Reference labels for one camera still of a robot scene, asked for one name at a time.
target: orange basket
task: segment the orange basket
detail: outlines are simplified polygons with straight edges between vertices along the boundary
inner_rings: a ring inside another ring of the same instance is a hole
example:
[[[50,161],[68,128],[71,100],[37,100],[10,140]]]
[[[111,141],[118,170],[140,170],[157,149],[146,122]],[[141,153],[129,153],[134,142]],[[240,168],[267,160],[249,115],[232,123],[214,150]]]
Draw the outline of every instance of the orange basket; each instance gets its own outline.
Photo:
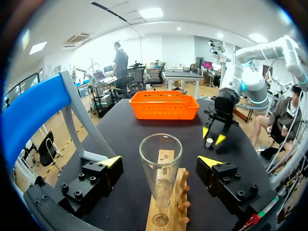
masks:
[[[194,119],[199,104],[180,91],[139,91],[129,101],[137,119]]]

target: white cup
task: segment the white cup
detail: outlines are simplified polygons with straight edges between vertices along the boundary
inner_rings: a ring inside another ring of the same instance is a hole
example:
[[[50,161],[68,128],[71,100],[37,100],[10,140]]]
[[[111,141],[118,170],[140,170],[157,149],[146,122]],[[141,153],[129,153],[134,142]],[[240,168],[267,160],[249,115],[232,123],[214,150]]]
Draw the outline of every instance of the white cup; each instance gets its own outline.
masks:
[[[212,143],[213,143],[213,139],[212,138],[207,138],[206,142],[205,142],[205,146],[207,148],[209,148],[212,145]]]

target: ceiling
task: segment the ceiling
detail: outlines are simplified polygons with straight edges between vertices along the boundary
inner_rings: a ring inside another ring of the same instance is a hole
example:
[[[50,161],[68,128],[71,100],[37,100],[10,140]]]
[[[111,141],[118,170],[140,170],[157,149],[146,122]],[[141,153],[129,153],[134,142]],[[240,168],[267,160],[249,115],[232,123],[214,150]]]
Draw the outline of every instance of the ceiling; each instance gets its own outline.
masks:
[[[127,33],[127,38],[137,37],[139,34],[161,33],[217,39],[217,33],[221,32],[225,42],[247,47],[253,44],[249,34],[260,33],[271,41],[294,31],[292,25],[282,20],[277,9],[263,0],[95,1],[127,22],[91,4],[92,2],[93,0],[58,0],[46,3],[29,24],[28,47],[23,51],[20,44],[17,44],[9,76],[17,77],[37,67],[45,55],[65,52],[62,50],[65,42],[77,32],[92,33],[91,40],[124,28],[137,31]],[[138,12],[155,7],[162,8],[163,17],[144,20]],[[44,41],[48,41],[45,48],[29,56],[31,47]]]

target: hand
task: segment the hand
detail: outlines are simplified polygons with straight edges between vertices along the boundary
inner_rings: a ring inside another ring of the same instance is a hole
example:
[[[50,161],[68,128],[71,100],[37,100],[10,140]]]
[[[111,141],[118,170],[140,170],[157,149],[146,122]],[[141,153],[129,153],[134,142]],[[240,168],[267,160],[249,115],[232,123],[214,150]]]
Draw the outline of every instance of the hand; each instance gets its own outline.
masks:
[[[271,125],[271,126],[268,126],[268,127],[266,128],[266,131],[267,131],[268,133],[270,133],[272,128],[273,128],[272,125]]]
[[[287,134],[288,134],[288,129],[287,129],[287,128],[281,130],[281,135],[282,135],[283,137],[286,137]]]

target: clear plastic cup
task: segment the clear plastic cup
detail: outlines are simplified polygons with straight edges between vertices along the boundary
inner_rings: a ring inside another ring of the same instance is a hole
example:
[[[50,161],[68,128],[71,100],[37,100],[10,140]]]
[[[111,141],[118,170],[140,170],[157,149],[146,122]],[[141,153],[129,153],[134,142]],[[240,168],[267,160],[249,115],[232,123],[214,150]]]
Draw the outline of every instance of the clear plastic cup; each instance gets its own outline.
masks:
[[[169,134],[153,134],[141,142],[139,153],[156,205],[168,207],[182,157],[181,142]]]

